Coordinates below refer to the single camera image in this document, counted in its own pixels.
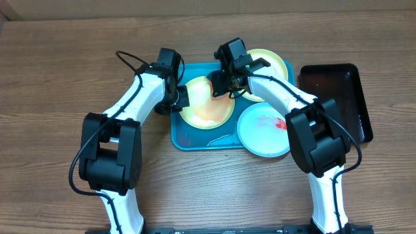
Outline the pink sponge black scourer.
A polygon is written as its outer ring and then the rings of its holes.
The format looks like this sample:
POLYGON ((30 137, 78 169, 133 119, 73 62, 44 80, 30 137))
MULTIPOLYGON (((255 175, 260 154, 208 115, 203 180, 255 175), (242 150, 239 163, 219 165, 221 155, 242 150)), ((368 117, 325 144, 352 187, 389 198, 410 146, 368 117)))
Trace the pink sponge black scourer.
POLYGON ((225 81, 220 78, 213 77, 211 79, 211 97, 218 99, 228 93, 228 86, 225 81))

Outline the yellow plate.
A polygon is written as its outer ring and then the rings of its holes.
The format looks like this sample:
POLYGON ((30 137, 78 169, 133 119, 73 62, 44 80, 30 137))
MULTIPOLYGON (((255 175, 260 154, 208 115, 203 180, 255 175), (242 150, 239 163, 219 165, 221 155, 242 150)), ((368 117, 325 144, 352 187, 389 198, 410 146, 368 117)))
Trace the yellow plate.
POLYGON ((251 49, 247 51, 247 53, 252 56, 253 60, 259 58, 265 59, 270 63, 272 69, 278 73, 281 78, 284 78, 286 81, 289 80, 288 69, 283 59, 279 55, 266 49, 251 49))
POLYGON ((189 106, 179 113, 182 119, 197 129, 214 129, 226 123, 235 108, 228 94, 213 97, 213 86, 205 76, 195 77, 186 83, 189 106))

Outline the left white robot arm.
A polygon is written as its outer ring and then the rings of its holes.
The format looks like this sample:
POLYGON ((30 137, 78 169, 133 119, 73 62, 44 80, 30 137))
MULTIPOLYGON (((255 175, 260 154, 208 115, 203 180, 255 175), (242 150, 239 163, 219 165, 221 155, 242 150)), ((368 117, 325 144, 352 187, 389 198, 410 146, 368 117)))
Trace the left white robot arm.
POLYGON ((81 147, 68 180, 73 187, 77 168, 91 189, 83 194, 101 198, 110 220, 107 233, 144 231, 135 193, 142 171, 141 127, 152 110, 169 115, 188 106, 185 88, 178 85, 183 67, 180 61, 143 64, 116 104, 83 120, 81 147))

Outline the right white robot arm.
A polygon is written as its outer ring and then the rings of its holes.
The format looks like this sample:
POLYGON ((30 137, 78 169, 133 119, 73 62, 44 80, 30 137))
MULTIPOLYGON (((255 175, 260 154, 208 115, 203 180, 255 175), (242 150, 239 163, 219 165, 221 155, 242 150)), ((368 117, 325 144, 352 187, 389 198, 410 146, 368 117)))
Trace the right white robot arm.
POLYGON ((209 74, 213 96, 245 90, 284 115, 292 157, 309 178, 312 226, 317 233, 346 233, 342 175, 352 137, 343 127, 334 100, 321 100, 286 80, 264 59, 235 68, 230 64, 209 74))

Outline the black plastic tray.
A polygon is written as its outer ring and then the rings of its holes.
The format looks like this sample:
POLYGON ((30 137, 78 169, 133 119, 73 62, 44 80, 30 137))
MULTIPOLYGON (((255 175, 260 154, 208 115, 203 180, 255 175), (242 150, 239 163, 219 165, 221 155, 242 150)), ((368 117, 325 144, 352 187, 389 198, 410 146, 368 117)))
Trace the black plastic tray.
POLYGON ((308 65, 300 70, 300 88, 322 99, 334 99, 343 126, 358 143, 373 140, 373 132, 358 68, 351 63, 308 65))

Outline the light blue plate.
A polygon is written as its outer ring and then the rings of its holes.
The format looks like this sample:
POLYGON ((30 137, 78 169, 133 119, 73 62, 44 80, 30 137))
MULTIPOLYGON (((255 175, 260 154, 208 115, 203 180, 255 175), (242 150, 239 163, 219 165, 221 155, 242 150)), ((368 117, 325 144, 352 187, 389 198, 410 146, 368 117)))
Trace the light blue plate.
POLYGON ((242 112, 237 134, 242 145, 260 157, 281 157, 290 152, 285 118, 266 102, 242 112))

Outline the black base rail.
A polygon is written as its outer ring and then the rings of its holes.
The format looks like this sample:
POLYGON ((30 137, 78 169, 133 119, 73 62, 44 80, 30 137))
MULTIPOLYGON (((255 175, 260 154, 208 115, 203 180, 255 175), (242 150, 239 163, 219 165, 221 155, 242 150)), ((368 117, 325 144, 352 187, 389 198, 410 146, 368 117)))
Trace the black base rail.
MULTIPOLYGON (((110 230, 85 231, 89 234, 109 234, 110 230)), ((145 234, 308 234, 319 233, 317 227, 309 225, 286 225, 279 228, 248 228, 248 229, 174 229, 174 228, 154 228, 142 231, 145 234)), ((374 234, 372 225, 357 226, 347 224, 344 233, 349 234, 374 234)))

